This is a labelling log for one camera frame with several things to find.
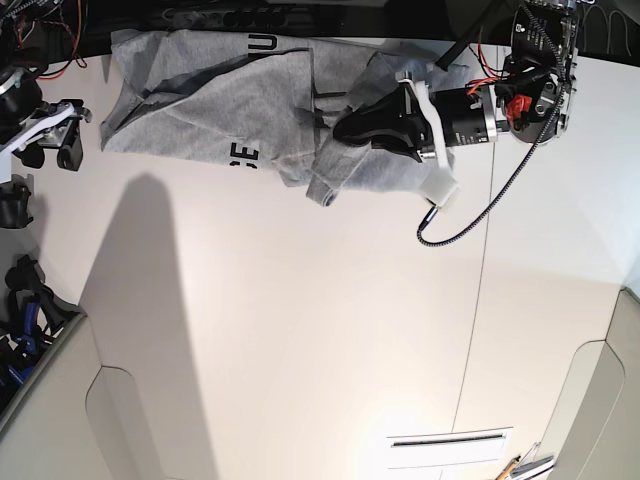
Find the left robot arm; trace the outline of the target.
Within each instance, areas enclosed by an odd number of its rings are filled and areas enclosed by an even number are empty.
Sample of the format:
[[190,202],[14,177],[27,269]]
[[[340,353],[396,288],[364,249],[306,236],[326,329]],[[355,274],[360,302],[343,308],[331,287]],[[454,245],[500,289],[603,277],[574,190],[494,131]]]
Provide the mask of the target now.
[[418,85],[403,73],[390,93],[340,120],[336,140],[370,144],[418,162],[436,154],[434,129],[444,144],[459,147],[512,134],[539,146],[567,126],[580,20],[573,1],[523,1],[515,12],[511,52],[498,70],[464,87],[428,94],[437,118],[428,119]]

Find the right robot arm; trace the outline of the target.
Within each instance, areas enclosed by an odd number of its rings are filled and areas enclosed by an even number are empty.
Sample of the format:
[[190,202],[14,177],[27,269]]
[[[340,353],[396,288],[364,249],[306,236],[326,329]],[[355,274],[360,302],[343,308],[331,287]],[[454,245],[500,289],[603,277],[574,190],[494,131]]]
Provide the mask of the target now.
[[1,3],[1,161],[20,159],[39,169],[45,152],[58,167],[76,171],[83,160],[80,124],[92,114],[81,99],[44,99],[41,83],[73,64],[87,66],[80,43],[89,20],[87,1]]

